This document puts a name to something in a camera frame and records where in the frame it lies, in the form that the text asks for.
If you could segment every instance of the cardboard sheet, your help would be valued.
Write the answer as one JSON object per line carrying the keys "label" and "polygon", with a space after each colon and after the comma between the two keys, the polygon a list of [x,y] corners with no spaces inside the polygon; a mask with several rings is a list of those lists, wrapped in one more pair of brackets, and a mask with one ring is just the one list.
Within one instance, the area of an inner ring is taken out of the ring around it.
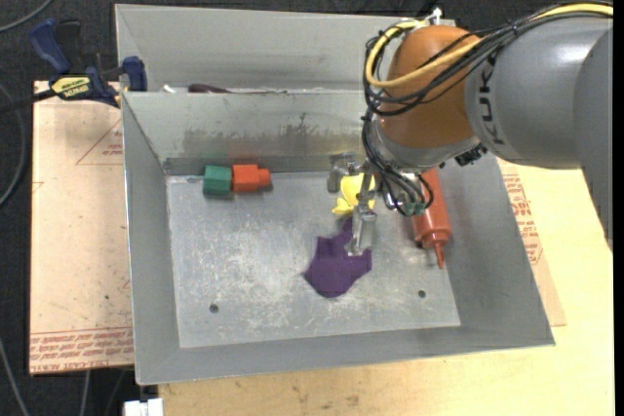
{"label": "cardboard sheet", "polygon": [[121,112],[34,106],[31,374],[134,362]]}

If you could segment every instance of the clamp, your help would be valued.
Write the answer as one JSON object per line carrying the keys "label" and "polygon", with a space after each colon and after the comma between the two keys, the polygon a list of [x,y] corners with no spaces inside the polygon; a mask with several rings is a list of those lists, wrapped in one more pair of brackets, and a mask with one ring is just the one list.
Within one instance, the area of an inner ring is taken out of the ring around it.
{"label": "clamp", "polygon": [[28,33],[28,40],[40,58],[47,61],[55,70],[49,81],[45,97],[57,95],[63,100],[90,99],[119,107],[119,93],[104,77],[126,75],[130,91],[147,90],[147,76],[142,61],[138,57],[126,57],[118,68],[102,72],[95,65],[85,65],[80,50],[81,23],[69,19],[56,23],[46,19]]}

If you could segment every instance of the purple cloth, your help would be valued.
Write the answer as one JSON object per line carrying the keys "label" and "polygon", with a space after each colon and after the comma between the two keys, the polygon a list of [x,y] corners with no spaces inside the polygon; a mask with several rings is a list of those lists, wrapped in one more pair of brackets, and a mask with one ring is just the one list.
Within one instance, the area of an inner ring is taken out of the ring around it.
{"label": "purple cloth", "polygon": [[372,268],[371,251],[349,255],[345,249],[351,240],[351,217],[333,238],[317,238],[316,253],[303,277],[326,298],[348,291],[353,283]]}

